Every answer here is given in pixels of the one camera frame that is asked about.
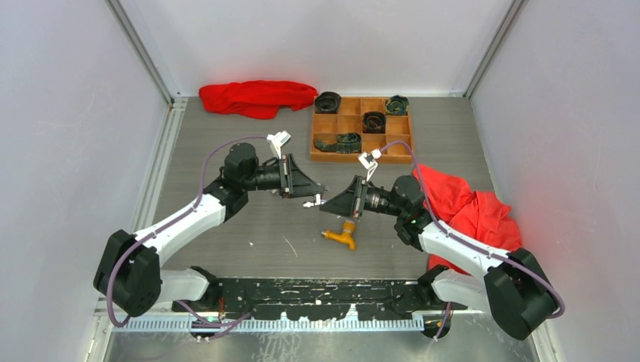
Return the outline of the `chrome metal faucet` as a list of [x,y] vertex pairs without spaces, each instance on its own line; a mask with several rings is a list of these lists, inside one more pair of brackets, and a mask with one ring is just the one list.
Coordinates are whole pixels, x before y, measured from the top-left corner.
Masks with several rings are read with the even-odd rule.
[[319,207],[323,203],[325,203],[325,200],[322,198],[322,195],[316,194],[313,196],[313,199],[311,201],[307,201],[303,203],[303,207],[304,208]]

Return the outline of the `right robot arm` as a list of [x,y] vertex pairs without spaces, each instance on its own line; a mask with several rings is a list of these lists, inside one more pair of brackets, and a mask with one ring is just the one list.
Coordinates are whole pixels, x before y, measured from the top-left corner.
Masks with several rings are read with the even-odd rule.
[[425,200],[414,176],[398,177],[389,190],[355,176],[319,209],[350,219],[359,219],[365,211],[394,216],[394,229],[404,244],[452,263],[419,279],[419,299],[428,309],[452,302],[483,311],[517,340],[563,312],[563,302],[532,253],[524,248],[509,252],[462,235],[436,220]]

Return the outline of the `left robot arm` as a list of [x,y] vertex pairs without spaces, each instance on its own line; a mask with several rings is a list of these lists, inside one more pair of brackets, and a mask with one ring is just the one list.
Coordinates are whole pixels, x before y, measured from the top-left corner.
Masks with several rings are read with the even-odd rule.
[[210,272],[197,266],[183,271],[162,267],[199,235],[233,218],[253,191],[319,201],[325,188],[307,176],[291,154],[260,162],[247,138],[232,143],[219,176],[202,186],[193,201],[155,225],[134,233],[118,230],[109,236],[93,285],[106,297],[112,322],[118,322],[115,306],[128,317],[139,317],[161,302],[193,311],[218,307],[222,290]]

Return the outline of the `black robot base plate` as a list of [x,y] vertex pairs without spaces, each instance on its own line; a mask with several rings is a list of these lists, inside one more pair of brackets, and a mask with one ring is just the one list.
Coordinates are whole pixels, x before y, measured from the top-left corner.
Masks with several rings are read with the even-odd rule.
[[223,312],[236,319],[250,314],[255,320],[342,320],[354,308],[360,321],[407,320],[414,312],[436,314],[443,302],[428,296],[415,280],[220,278],[214,295],[190,302],[199,314]]

